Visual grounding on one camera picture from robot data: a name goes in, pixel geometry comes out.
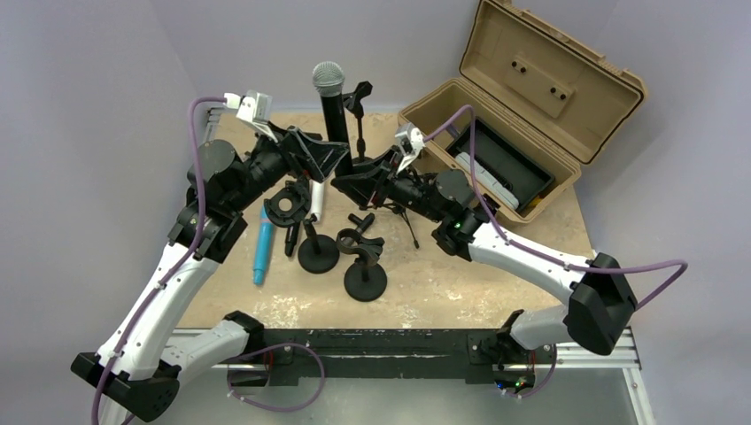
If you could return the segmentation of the tall black silver microphone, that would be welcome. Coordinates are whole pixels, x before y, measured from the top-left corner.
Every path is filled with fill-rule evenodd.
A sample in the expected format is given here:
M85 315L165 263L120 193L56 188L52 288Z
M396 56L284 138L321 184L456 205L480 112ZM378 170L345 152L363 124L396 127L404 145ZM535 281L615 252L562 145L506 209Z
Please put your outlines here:
M344 143L347 148L336 167L336 177L349 175L352 172L352 154L343 101L344 72L336 62L323 61L314 67L312 82L321 98L329 141Z

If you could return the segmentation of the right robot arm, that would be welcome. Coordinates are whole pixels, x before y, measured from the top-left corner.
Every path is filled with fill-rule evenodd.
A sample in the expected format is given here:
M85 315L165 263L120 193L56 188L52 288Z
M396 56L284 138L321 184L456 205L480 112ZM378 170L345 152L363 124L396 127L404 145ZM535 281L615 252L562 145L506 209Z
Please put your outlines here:
M498 230L492 215L476 205L463 171L399 171L400 158L390 149L354 165L332 185L361 207L390 203L436 222L432 236L447 255L496 267L559 300L556 307L523 311L507 321L497 337L504 358L518 360L542 345L567 342L602 356L614 350L637 310L633 290L615 258L600 253L588 259Z

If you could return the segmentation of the black shock mount cradle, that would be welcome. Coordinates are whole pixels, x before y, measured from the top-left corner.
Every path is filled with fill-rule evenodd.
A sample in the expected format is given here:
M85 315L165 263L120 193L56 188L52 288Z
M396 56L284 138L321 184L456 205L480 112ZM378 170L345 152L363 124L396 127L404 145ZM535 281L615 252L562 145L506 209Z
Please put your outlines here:
M312 195L305 178L285 182L271 198L265 199L264 210L269 221L279 228L288 228L309 214Z

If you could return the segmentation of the tripod stand with shock mount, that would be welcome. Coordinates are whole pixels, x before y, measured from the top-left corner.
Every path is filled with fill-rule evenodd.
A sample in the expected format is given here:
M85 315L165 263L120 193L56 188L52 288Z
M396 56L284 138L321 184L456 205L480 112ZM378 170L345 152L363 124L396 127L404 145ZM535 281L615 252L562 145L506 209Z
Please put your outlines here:
M420 246L419 241L418 241L418 239L416 237L416 234L414 232L414 229L413 229L413 226L411 224L411 221L408 218L407 210L406 210L406 208L403 205L399 205L399 204L394 203L394 202L387 202L387 203L381 203L381 204L370 204L370 205L368 205L368 206L365 207L366 211L376 210L376 209L385 209L385 210L388 210L389 212L393 213L394 215L399 216L406 223L407 229L408 229L408 231L410 233L410 236L412 238L412 242L413 242L414 248L416 250L420 249L421 246Z

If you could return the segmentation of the clip stand round base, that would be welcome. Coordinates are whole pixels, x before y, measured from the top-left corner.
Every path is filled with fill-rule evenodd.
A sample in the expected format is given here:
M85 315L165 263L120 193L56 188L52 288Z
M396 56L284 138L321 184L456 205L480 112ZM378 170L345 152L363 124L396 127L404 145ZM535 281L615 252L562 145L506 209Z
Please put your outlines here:
M385 292L388 277L379 264L385 241L381 237L366 238L353 228L337 234L337 248L344 255L354 255L353 263L345 271L347 294L360 302L375 301Z

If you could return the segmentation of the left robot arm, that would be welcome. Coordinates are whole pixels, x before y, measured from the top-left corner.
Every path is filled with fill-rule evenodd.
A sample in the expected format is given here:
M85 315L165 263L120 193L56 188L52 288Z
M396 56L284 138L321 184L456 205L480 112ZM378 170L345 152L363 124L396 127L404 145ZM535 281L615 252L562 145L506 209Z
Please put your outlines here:
M261 356L264 328L240 312L186 344L167 343L245 231L244 210L287 176L295 178L293 190L305 195L309 181L324 182L349 152L348 143L323 141L298 127L260 136L244 155L221 139L198 145L186 205L151 279L112 336L71 365L96 390L93 423L154 421L204 370L227 359L252 362Z

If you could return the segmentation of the small black microphone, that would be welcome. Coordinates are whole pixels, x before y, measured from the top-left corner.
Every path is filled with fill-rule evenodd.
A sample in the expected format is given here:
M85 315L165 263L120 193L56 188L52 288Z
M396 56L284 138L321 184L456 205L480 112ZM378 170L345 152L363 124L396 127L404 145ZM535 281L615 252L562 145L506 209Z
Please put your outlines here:
M284 238L284 255L291 258L298 244L300 223L294 223L287 228Z

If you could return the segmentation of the blue microphone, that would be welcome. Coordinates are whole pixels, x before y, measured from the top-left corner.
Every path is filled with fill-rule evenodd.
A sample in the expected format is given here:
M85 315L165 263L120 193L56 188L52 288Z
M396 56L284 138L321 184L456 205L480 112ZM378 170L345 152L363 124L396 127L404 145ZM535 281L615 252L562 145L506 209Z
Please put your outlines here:
M256 286L262 286L264 284L274 240L275 225L267 216L266 207L261 206L259 212L259 232L253 259L252 281Z

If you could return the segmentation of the round base tall stand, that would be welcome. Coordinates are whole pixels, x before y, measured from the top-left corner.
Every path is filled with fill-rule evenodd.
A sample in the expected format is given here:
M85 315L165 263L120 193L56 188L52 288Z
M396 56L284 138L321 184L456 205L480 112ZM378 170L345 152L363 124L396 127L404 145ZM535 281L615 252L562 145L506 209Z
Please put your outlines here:
M361 81L355 89L342 95L344 108L354 116L357 122L358 138L356 140L356 155L352 158L353 164L359 164L366 160L366 142L363 135L363 118L365 115L362 101L372 93L373 85L370 81Z

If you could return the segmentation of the white microphone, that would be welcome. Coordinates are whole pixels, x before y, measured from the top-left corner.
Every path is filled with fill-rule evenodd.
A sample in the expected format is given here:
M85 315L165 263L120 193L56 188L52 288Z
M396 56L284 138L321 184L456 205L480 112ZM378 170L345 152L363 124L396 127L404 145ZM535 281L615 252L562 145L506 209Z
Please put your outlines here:
M325 197L325 184L317 181L310 181L311 208L310 216L314 222L321 222L323 215L323 205Z

